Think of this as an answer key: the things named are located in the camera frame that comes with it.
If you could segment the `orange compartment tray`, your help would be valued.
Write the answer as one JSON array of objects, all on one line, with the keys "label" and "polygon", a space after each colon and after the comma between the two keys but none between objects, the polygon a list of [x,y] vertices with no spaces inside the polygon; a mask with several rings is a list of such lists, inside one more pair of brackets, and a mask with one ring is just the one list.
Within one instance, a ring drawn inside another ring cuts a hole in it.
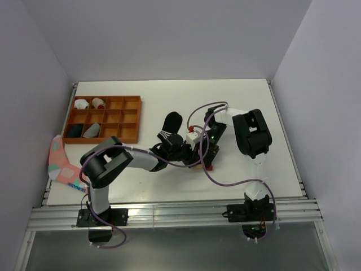
[{"label": "orange compartment tray", "polygon": [[[94,109],[91,101],[100,98],[105,101],[105,109]],[[76,99],[85,99],[89,103],[86,110],[74,107]],[[76,96],[65,123],[63,142],[66,144],[98,144],[105,139],[116,136],[123,143],[137,143],[140,127],[142,101],[140,96]],[[84,138],[84,132],[93,124],[101,125],[96,138]],[[72,125],[82,124],[83,130],[79,138],[67,138],[68,129]]]}]

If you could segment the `tan maroon purple striped sock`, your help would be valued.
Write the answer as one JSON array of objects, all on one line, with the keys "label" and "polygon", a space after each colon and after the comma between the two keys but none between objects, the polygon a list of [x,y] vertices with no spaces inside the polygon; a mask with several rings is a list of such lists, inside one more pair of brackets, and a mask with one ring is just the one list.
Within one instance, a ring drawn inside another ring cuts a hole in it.
[{"label": "tan maroon purple striped sock", "polygon": [[[192,169],[203,170],[203,166],[202,166],[202,164],[197,164],[197,165],[195,165],[194,167],[192,167]],[[205,169],[206,169],[207,171],[213,171],[213,166],[210,165],[210,166],[208,166],[208,167],[205,167]]]}]

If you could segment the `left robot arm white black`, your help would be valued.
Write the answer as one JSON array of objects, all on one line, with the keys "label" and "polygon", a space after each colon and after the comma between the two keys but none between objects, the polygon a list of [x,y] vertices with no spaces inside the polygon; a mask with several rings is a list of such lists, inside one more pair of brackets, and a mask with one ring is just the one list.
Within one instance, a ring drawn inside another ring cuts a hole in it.
[{"label": "left robot arm white black", "polygon": [[90,220],[96,225],[114,224],[116,218],[108,199],[109,186],[127,167],[158,172],[175,161],[190,168],[201,158],[202,149],[192,147],[178,134],[171,134],[147,150],[125,145],[115,136],[106,139],[80,160],[79,178],[87,186]]}]

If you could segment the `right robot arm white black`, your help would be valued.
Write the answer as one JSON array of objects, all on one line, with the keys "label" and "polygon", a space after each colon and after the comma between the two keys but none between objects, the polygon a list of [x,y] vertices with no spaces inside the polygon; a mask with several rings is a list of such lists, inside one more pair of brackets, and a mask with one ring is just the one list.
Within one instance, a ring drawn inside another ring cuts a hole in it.
[{"label": "right robot arm white black", "polygon": [[242,214],[235,211],[228,211],[228,218],[238,217],[249,221],[266,221],[276,219],[276,201],[269,186],[258,177],[269,147],[272,144],[272,137],[265,122],[262,112],[259,109],[251,111],[236,110],[225,104],[209,108],[205,115],[204,126],[232,126],[235,131],[235,138],[240,152],[248,157],[254,164],[253,170],[257,178],[243,180],[237,183],[220,183],[210,175],[207,177],[214,184],[222,187],[232,187],[246,184],[244,190],[245,202],[241,206]]}]

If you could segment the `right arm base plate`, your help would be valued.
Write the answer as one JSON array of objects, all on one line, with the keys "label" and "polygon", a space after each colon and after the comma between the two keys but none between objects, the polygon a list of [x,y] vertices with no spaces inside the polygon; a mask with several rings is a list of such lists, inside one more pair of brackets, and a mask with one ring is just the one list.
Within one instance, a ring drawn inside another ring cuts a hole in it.
[{"label": "right arm base plate", "polygon": [[261,203],[246,200],[242,204],[229,204],[222,216],[229,223],[242,223],[242,231],[247,238],[260,239],[267,233],[266,222],[276,222],[274,205],[265,201]]}]

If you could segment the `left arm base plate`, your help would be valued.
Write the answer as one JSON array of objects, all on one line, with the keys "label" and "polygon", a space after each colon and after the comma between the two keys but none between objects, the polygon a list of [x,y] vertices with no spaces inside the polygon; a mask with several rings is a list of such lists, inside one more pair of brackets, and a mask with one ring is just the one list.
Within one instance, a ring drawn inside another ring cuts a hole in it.
[{"label": "left arm base plate", "polygon": [[[109,208],[105,212],[98,215],[99,218],[113,226],[126,226],[128,219],[128,209]],[[78,212],[76,227],[78,228],[95,228],[100,226],[107,226],[103,222],[99,221],[90,211],[87,209],[80,209]],[[111,240],[113,235],[113,229],[110,230],[89,230],[88,239],[93,243],[107,243]]]}]

